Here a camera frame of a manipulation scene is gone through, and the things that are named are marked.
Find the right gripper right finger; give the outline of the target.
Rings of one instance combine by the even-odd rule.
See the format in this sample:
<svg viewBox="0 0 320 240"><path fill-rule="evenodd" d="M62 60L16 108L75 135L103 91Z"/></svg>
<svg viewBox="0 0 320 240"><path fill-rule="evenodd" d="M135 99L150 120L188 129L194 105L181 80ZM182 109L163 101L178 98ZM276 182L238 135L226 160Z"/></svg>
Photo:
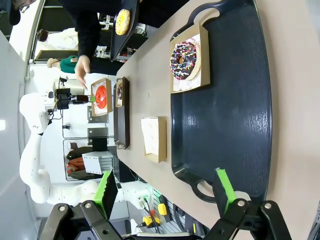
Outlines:
<svg viewBox="0 0 320 240"><path fill-rule="evenodd" d="M220 219L205 240L233 240L240 230L249 231L255 240L292 238L279 205L272 200L256 203L237 197L225 169L214 170L212 190Z"/></svg>

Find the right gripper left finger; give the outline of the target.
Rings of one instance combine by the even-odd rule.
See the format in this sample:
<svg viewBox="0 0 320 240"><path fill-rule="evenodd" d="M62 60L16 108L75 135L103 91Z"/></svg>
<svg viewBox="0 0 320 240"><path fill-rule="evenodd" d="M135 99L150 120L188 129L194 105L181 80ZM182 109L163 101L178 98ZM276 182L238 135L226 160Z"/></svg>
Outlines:
<svg viewBox="0 0 320 240"><path fill-rule="evenodd" d="M121 240L110 222L118 188L113 172L101 179L100 200L86 200L77 206L54 205L40 235L41 240L75 240L81 232L91 231L97 240Z"/></svg>

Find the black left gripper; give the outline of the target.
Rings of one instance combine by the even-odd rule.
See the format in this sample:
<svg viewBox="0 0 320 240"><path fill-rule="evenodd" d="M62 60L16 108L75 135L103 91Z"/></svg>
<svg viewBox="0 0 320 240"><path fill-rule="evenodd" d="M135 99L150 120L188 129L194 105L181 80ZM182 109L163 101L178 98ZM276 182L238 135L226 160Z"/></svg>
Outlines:
<svg viewBox="0 0 320 240"><path fill-rule="evenodd" d="M57 109L67 110L69 109L69 103L72 99L73 104L86 104L95 103L96 97L94 95L73 95L71 97L71 90L69 88L59 88L56 90Z"/></svg>

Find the person's right hand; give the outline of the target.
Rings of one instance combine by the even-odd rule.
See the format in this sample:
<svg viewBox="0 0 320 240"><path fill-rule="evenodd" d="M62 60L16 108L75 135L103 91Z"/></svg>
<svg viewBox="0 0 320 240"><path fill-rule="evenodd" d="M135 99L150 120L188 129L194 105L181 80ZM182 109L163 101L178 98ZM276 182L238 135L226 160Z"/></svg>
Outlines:
<svg viewBox="0 0 320 240"><path fill-rule="evenodd" d="M81 86L86 90L87 86L86 86L85 76L86 74L89 74L91 71L90 59L86 55L81 55L77 60L74 71L75 71L76 79L79 81Z"/></svg>

